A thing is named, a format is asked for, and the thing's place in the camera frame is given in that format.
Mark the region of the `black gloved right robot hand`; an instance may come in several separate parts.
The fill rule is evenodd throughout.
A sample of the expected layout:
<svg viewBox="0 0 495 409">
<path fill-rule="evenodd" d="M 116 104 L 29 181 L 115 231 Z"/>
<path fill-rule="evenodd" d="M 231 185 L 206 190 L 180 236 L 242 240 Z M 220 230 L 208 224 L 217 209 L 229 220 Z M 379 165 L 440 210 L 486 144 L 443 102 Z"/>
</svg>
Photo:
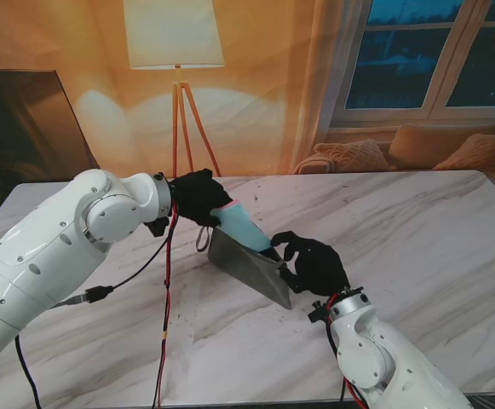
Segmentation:
<svg viewBox="0 0 495 409">
<path fill-rule="evenodd" d="M 296 294 L 309 291 L 316 296 L 330 297 L 350 287 L 342 260 L 331 246 L 316 239 L 302 238 L 292 231 L 272 237 L 271 246 L 279 245 L 285 245 L 285 262 L 296 256 L 295 272 L 285 268 L 279 273 Z"/>
</svg>

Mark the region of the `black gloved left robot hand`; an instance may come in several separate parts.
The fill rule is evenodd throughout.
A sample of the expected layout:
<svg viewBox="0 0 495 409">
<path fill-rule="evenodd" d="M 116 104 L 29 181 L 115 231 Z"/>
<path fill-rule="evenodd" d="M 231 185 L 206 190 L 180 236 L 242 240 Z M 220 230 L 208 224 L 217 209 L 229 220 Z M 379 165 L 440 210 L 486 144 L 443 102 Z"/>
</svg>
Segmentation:
<svg viewBox="0 0 495 409">
<path fill-rule="evenodd" d="M 201 227 L 215 228 L 221 224 L 214 209 L 232 202 L 224 187 L 213 178 L 209 169 L 190 172 L 170 182 L 173 201 L 181 217 Z"/>
</svg>

